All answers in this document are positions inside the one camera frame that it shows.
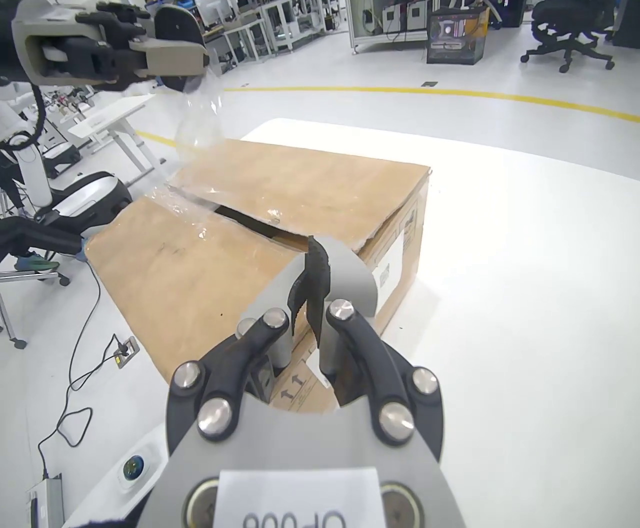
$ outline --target metal bolt head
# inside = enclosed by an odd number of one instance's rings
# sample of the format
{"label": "metal bolt head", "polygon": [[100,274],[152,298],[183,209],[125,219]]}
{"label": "metal bolt head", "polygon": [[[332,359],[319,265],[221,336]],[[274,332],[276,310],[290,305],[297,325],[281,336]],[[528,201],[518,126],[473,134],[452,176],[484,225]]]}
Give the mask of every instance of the metal bolt head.
{"label": "metal bolt head", "polygon": [[224,433],[231,423],[231,405],[224,398],[211,398],[198,412],[198,429],[204,436]]}
{"label": "metal bolt head", "polygon": [[246,334],[249,331],[249,328],[251,328],[254,323],[255,319],[252,317],[246,317],[242,321],[240,321],[238,323],[238,326],[236,326],[236,337],[240,338],[244,334]]}
{"label": "metal bolt head", "polygon": [[345,299],[336,299],[329,305],[329,313],[340,321],[346,321],[355,311],[353,305]]}
{"label": "metal bolt head", "polygon": [[173,373],[173,382],[180,388],[191,388],[200,377],[200,367],[195,361],[187,361]]}
{"label": "metal bolt head", "polygon": [[281,328],[287,322],[287,314],[280,308],[269,308],[262,316],[262,320],[269,328]]}
{"label": "metal bolt head", "polygon": [[379,420],[385,434],[396,442],[407,441],[415,429],[411,411],[397,401],[391,401],[383,406]]}
{"label": "metal bolt head", "polygon": [[418,367],[411,376],[415,388],[422,394],[433,394],[438,389],[438,378],[424,367]]}

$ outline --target power adapter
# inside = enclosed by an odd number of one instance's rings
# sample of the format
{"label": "power adapter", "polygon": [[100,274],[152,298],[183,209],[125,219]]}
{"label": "power adapter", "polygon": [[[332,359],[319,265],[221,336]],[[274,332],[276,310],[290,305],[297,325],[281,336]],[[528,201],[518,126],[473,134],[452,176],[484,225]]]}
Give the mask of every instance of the power adapter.
{"label": "power adapter", "polygon": [[27,492],[29,528],[62,528],[65,511],[62,504],[62,475],[41,480]]}

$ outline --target office chair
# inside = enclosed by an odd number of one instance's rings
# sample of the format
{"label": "office chair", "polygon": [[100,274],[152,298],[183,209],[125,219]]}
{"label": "office chair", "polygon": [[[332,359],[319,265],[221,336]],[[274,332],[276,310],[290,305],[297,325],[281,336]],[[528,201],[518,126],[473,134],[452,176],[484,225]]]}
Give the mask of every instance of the office chair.
{"label": "office chair", "polygon": [[[613,25],[616,0],[543,0],[533,8],[531,31],[534,38],[541,42],[536,49],[528,49],[520,57],[528,62],[530,55],[546,55],[564,50],[564,62],[560,73],[565,74],[571,65],[571,53],[578,51],[594,59],[607,61],[605,68],[613,69],[615,62],[611,55],[594,50],[598,37],[594,33],[606,35],[606,29]],[[584,35],[591,40],[584,44],[578,37]]]}

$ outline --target brown cardboard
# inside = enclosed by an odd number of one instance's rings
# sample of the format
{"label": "brown cardboard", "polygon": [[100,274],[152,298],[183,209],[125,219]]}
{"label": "brown cardboard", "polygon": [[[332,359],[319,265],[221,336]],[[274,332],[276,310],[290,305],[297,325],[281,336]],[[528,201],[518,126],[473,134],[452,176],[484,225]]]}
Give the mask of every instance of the brown cardboard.
{"label": "brown cardboard", "polygon": [[[386,326],[417,269],[428,167],[247,141],[227,141],[209,159],[172,182],[189,199],[160,192],[136,200],[86,251],[167,381],[235,331],[246,306],[303,249],[296,234],[330,234],[374,269],[406,224],[402,277],[376,318],[378,331]],[[211,212],[197,200],[230,209]],[[244,215],[259,220],[255,230]],[[298,340],[305,330],[296,324]],[[325,410],[315,385],[300,410]]]}

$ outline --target plastic wrap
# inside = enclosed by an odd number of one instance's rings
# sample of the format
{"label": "plastic wrap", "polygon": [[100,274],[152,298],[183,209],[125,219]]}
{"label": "plastic wrap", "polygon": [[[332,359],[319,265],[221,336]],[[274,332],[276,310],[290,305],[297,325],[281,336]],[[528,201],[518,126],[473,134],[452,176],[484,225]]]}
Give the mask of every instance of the plastic wrap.
{"label": "plastic wrap", "polygon": [[182,172],[185,167],[201,163],[207,163],[208,167],[213,164],[222,170],[223,156],[220,156],[221,159],[211,159],[211,149],[216,145],[221,146],[224,141],[221,123],[223,88],[218,70],[217,64],[212,65],[204,76],[189,79],[184,91],[175,96],[179,101],[177,114],[180,116],[175,144],[181,170],[146,194],[183,221],[192,224],[200,238],[207,237],[207,217],[217,209],[217,205],[213,201],[198,199],[196,194],[190,192],[192,186]]}

